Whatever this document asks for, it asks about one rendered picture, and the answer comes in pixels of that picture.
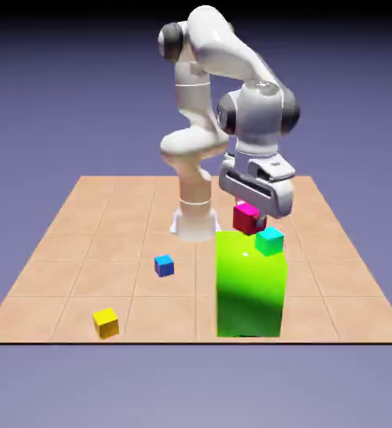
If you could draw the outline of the large green box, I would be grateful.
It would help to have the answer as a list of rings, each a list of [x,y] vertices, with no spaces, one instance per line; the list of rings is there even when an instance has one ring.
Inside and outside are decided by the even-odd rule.
[[[216,235],[216,334],[219,337],[280,335],[288,278],[283,251],[265,257],[256,234]]]

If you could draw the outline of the small cyan cube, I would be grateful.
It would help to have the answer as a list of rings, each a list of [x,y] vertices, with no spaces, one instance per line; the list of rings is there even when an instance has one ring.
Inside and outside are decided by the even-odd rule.
[[[267,227],[258,232],[255,238],[255,248],[265,257],[283,251],[284,235],[276,227]]]

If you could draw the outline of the small blue cube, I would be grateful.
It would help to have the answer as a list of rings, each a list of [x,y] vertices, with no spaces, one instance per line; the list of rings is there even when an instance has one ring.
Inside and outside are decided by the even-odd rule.
[[[174,274],[175,264],[169,254],[161,255],[154,258],[155,272],[160,278]]]

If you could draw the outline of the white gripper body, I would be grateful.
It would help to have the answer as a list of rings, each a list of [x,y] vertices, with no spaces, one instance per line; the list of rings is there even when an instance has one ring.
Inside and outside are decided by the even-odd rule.
[[[292,211],[293,178],[294,168],[284,159],[249,159],[246,173],[235,167],[234,159],[224,159],[219,186],[263,216],[281,219]]]

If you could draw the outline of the small yellow cube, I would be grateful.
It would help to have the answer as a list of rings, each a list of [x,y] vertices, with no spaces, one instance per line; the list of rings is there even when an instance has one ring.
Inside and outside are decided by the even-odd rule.
[[[119,320],[112,308],[93,313],[94,327],[101,339],[107,339],[120,332]]]

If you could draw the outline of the small magenta cube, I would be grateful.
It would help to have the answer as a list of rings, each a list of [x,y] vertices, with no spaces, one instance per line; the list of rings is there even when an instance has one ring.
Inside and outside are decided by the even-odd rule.
[[[233,208],[232,226],[247,236],[254,235],[266,228],[256,227],[256,220],[259,216],[260,213],[256,207],[241,201]]]

